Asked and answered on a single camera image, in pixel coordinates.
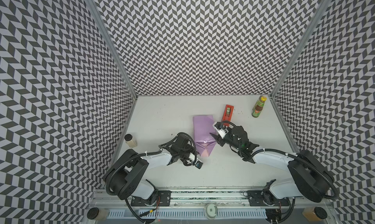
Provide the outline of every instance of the sauce bottle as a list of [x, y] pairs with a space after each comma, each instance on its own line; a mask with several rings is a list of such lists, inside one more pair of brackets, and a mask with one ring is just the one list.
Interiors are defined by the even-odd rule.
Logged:
[[321, 221], [327, 218], [327, 212], [321, 207], [305, 208], [302, 215], [306, 217], [308, 221]]
[[137, 141], [131, 134], [125, 135], [125, 141], [129, 145], [129, 147], [137, 147]]
[[256, 104], [253, 108], [253, 112], [252, 112], [251, 116], [253, 116], [255, 118], [259, 117], [260, 112], [262, 111], [264, 103], [265, 103], [266, 100], [267, 100], [267, 97], [265, 97], [263, 95], [261, 95], [259, 97], [259, 100], [256, 101]]

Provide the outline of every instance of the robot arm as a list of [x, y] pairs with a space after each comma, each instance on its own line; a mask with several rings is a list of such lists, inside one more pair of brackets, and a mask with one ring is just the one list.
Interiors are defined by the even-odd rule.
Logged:
[[[292, 176], [283, 180], [271, 180], [266, 184], [262, 192], [266, 204], [273, 205], [278, 199], [285, 197], [304, 196], [313, 202], [321, 202], [322, 198], [326, 197], [325, 194], [332, 187], [334, 178], [311, 152], [304, 150], [299, 153], [281, 153], [279, 150], [264, 149], [249, 141], [243, 127], [233, 123], [231, 125], [234, 127], [225, 127], [222, 122], [213, 125], [218, 135], [212, 136], [220, 146], [227, 143], [243, 161], [270, 165], [288, 171]], [[315, 170], [301, 164], [301, 160], [315, 167]], [[331, 185], [320, 173], [328, 178]]]
[[131, 157], [138, 155], [133, 149], [129, 149], [107, 171], [103, 179], [107, 184], [112, 177], [109, 188], [121, 200], [127, 199], [129, 196], [137, 196], [147, 200], [148, 204], [153, 204], [156, 201], [158, 190], [150, 181], [142, 179], [147, 170], [162, 165], [171, 165], [179, 159], [185, 166], [194, 165], [198, 169], [202, 167], [203, 163], [198, 158], [194, 163], [195, 149], [188, 144], [189, 141], [189, 137], [179, 134], [174, 141], [160, 145], [161, 151], [158, 154], [140, 156], [128, 163], [127, 168], [118, 170]]

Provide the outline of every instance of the ventilation grille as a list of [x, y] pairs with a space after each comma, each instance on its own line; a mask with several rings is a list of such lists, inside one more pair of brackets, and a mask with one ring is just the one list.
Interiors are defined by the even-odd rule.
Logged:
[[[143, 218], [155, 218], [156, 213], [152, 212]], [[163, 219], [190, 219], [205, 220], [204, 209], [167, 209], [157, 212], [158, 218]], [[249, 219], [249, 218], [267, 218], [264, 209], [218, 209], [218, 215], [215, 219]]]
[[125, 209], [110, 209], [107, 216], [109, 219], [123, 218], [125, 215]]
[[[149, 209], [140, 209], [138, 213], [144, 213]], [[156, 212], [152, 212], [144, 219], [155, 218]], [[162, 219], [186, 219], [186, 220], [206, 220], [204, 209], [162, 209], [157, 211], [157, 217]], [[129, 209], [110, 209], [107, 219], [128, 219], [135, 218]], [[265, 209], [218, 209], [218, 215], [215, 219], [250, 219], [267, 218]]]

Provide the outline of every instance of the black and white patterned backdrop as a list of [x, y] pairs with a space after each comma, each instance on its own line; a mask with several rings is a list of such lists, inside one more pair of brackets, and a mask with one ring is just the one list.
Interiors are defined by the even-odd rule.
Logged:
[[335, 174], [344, 223], [375, 223], [375, 0], [333, 0], [276, 102]]
[[83, 1], [0, 0], [0, 77], [0, 223], [79, 221], [133, 102]]
[[138, 95], [268, 94], [321, 0], [94, 0]]

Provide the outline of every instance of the purple plastic bag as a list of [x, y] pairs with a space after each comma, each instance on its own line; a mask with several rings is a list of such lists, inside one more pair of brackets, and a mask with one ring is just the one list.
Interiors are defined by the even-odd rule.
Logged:
[[213, 116], [212, 115], [199, 115], [193, 117], [194, 125], [194, 141], [196, 150], [200, 156], [209, 156], [216, 145], [215, 139], [210, 133], [216, 134], [213, 128]]

